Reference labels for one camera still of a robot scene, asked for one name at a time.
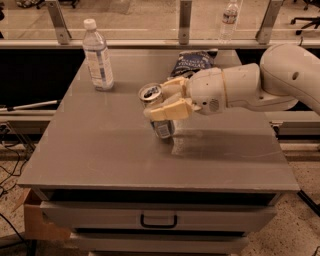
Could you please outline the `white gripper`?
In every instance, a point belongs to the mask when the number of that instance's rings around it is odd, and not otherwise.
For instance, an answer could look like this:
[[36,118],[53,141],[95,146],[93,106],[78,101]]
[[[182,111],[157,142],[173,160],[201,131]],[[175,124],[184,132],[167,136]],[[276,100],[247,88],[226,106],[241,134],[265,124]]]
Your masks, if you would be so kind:
[[182,120],[193,112],[202,115],[221,113],[226,108],[226,93],[222,70],[219,68],[205,69],[195,73],[188,81],[184,77],[175,77],[160,85],[165,99],[179,94],[184,97],[177,101],[148,107],[143,114],[150,121]]

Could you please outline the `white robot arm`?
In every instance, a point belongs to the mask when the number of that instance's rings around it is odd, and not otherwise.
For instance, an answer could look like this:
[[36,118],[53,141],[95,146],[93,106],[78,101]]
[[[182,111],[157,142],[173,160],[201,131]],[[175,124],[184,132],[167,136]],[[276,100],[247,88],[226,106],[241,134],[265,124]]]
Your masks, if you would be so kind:
[[201,70],[159,86],[164,101],[144,110],[151,121],[181,120],[191,113],[288,110],[302,102],[320,114],[320,59],[292,44],[269,47],[258,64]]

